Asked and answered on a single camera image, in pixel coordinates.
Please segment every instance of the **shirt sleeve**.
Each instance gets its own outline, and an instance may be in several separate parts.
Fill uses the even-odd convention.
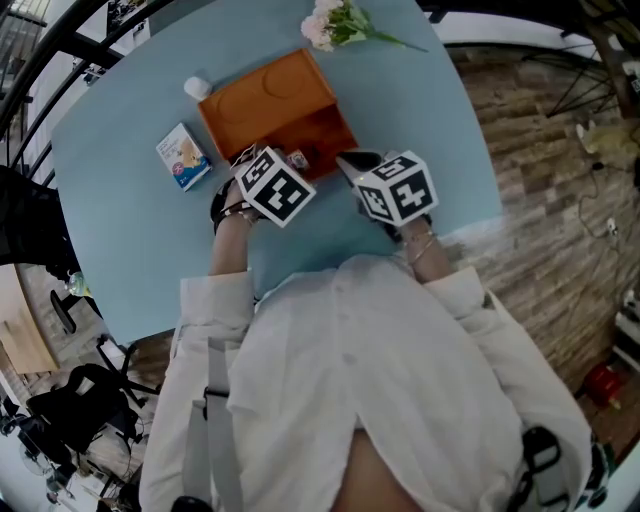
[[[182,466],[193,400],[207,385],[209,338],[240,343],[253,318],[248,273],[185,279],[173,357],[158,399],[142,469],[143,511],[170,511],[183,495]]]
[[[525,426],[558,439],[572,507],[591,472],[591,428],[569,390],[524,328],[467,268],[425,288],[471,335]]]

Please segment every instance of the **bare skin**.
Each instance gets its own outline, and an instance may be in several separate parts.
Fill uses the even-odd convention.
[[[226,206],[242,199],[234,184]],[[210,275],[224,275],[247,270],[247,247],[251,223],[240,215],[224,219],[216,234]],[[431,241],[429,225],[416,219],[400,230],[407,246],[407,258],[413,261]],[[433,239],[431,245],[414,262],[413,270],[420,283],[434,281],[452,273],[442,246]],[[347,468],[332,512],[419,512],[420,507],[402,488],[376,451],[364,430],[353,433]]]

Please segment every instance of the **flower bouquet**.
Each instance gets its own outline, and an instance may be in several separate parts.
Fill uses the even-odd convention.
[[[379,39],[427,52],[376,30],[371,23],[371,15],[352,0],[316,0],[313,14],[302,22],[301,30],[315,48],[326,52],[332,52],[334,45],[344,46],[367,39]]]

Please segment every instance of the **white shirt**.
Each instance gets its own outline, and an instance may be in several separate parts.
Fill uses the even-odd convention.
[[[247,273],[183,281],[179,344],[144,461],[143,510],[169,511],[183,492],[208,337],[241,342],[228,408],[247,512],[329,510],[358,418],[429,511],[504,509],[522,433],[542,425],[558,437],[575,504],[590,472],[591,430],[526,332],[486,298],[474,269],[421,286],[394,261],[370,256],[296,276],[255,313]]]

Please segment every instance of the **person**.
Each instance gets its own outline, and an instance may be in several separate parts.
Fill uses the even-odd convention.
[[[234,185],[227,206],[240,200]],[[400,229],[406,259],[363,254],[293,275],[256,306],[253,220],[222,220],[209,276],[181,283],[143,510],[169,511],[185,494],[191,404],[212,341],[227,344],[246,511],[505,510],[532,427],[557,439],[576,505],[591,471],[580,408],[476,271],[453,270],[423,218]],[[215,498],[215,478],[211,488]]]

